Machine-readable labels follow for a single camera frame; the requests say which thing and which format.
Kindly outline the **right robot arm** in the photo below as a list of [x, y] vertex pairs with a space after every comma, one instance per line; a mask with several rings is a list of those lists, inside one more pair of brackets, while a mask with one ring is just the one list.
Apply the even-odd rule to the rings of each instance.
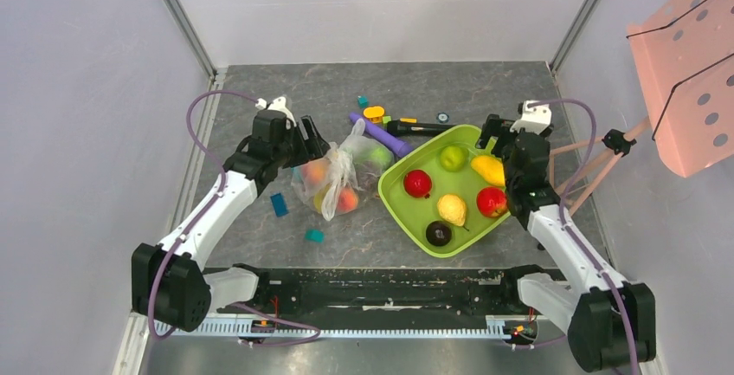
[[487, 116], [476, 142], [499, 157], [508, 209], [550, 254], [568, 288], [536, 265], [510, 268], [500, 302], [512, 312], [531, 307], [561, 330], [576, 363], [586, 372], [629, 366], [657, 356], [655, 298], [605, 262], [573, 223], [548, 178], [549, 124], [535, 132], [496, 114]]

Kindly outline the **clear plastic bag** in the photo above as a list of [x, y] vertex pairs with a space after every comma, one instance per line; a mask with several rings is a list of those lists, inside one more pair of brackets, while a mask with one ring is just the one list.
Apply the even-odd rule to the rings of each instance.
[[377, 190], [380, 177], [390, 168], [382, 171], [368, 161], [367, 157], [374, 147], [386, 146], [368, 136], [364, 127], [365, 123], [359, 120], [340, 144], [330, 143], [331, 148], [323, 157], [330, 162], [330, 167], [322, 184], [316, 186], [305, 184], [300, 174], [300, 166], [293, 168], [291, 186], [299, 200], [314, 211], [316, 211], [313, 205], [314, 195], [323, 187], [330, 186], [320, 214], [326, 221], [341, 216], [336, 213], [336, 207], [338, 193], [343, 188], [351, 187], [357, 192], [360, 207]]

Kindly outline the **green plastic tray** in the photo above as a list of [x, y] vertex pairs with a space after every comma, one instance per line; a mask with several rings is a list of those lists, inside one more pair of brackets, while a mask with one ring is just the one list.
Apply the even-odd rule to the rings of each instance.
[[[496, 139], [490, 138], [486, 148], [478, 149], [475, 144], [479, 137], [477, 126], [455, 126], [395, 162], [379, 179], [377, 191], [388, 212], [405, 234], [433, 257], [449, 258], [459, 254], [511, 217], [508, 212], [497, 217], [486, 217], [480, 213], [476, 197], [489, 183], [469, 165], [460, 171], [450, 172], [440, 164], [440, 153], [449, 145], [467, 150], [470, 159], [479, 155], [489, 156]], [[412, 197], [404, 189], [404, 177], [413, 170], [424, 171], [432, 181], [426, 197]], [[438, 200], [446, 194], [463, 199], [467, 205], [467, 220], [463, 228], [451, 224], [451, 240], [444, 246], [435, 246], [428, 242], [425, 231], [430, 223], [441, 219]]]

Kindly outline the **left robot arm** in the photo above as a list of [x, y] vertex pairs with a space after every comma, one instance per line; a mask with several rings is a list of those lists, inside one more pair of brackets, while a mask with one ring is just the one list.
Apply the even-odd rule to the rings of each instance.
[[207, 315], [241, 303], [265, 310], [272, 289], [249, 266], [205, 273], [213, 249], [234, 220], [263, 193], [281, 169], [326, 155], [330, 145], [312, 117], [298, 119], [283, 110], [260, 110], [252, 132], [222, 165], [205, 199], [155, 245], [142, 243], [132, 253], [132, 310], [151, 323], [192, 332]]

